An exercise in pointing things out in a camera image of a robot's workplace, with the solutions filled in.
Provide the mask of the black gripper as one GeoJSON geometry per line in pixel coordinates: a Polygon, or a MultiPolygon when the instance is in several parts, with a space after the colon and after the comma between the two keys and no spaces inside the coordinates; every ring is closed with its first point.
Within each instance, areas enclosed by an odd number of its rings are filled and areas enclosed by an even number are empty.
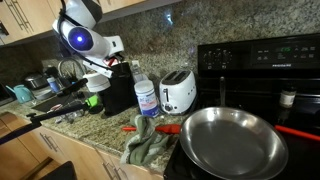
{"type": "Polygon", "coordinates": [[[114,65],[121,63],[124,60],[122,55],[115,55],[106,60],[106,65],[108,68],[111,68],[114,65]]]}

